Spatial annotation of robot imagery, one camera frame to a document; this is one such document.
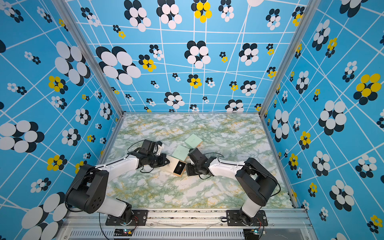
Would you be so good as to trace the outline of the beige drawer jewelry box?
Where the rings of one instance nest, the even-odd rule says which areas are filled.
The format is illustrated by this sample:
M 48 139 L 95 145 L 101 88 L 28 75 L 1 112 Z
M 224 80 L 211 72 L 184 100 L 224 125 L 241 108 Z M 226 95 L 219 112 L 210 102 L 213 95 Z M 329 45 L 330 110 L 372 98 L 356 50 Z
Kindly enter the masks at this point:
M 186 170 L 187 163 L 173 158 L 172 156 L 167 156 L 167 159 L 170 161 L 170 163 L 164 167 L 161 167 L 161 169 L 167 173 L 181 177 Z

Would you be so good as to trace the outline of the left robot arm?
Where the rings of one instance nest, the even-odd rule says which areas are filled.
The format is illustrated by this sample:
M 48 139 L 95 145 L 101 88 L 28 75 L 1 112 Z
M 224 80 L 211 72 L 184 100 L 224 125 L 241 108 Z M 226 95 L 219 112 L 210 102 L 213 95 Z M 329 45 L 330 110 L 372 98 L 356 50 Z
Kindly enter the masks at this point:
M 75 207 L 88 214 L 107 214 L 124 225 L 137 221 L 131 204 L 107 196 L 108 183 L 144 166 L 155 169 L 168 165 L 170 161 L 162 152 L 164 147 L 160 141 L 143 140 L 140 148 L 128 152 L 120 160 L 103 165 L 81 166 L 65 195 L 66 207 Z

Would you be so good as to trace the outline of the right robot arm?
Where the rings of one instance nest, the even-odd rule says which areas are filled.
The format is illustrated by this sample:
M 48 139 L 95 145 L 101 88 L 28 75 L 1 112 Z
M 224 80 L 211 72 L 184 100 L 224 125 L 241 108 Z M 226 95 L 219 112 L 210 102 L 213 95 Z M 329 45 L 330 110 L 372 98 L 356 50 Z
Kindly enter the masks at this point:
M 207 158 L 197 148 L 190 149 L 188 157 L 192 161 L 187 164 L 188 176 L 219 176 L 239 182 L 247 198 L 239 210 L 239 216 L 235 219 L 245 226 L 252 226 L 257 222 L 259 210 L 266 206 L 270 197 L 274 195 L 275 188 L 280 187 L 277 179 L 254 158 L 231 163 L 221 161 L 218 157 Z

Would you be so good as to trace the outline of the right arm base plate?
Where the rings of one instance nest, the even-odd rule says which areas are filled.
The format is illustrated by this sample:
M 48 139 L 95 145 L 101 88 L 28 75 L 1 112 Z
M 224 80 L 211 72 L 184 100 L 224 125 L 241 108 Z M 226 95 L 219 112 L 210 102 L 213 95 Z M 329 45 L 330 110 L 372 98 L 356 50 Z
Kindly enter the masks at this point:
M 254 217 L 249 217 L 241 210 L 226 210 L 227 224 L 230 227 L 266 227 L 268 226 L 268 220 L 266 213 L 263 210 L 259 210 Z

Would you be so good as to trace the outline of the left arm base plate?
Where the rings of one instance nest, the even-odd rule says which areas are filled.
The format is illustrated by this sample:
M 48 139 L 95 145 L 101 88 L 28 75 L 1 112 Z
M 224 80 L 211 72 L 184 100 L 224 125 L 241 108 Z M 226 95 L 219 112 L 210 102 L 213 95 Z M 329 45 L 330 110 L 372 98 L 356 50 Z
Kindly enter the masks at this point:
M 148 219 L 148 210 L 129 210 L 121 217 L 107 216 L 106 226 L 145 226 Z

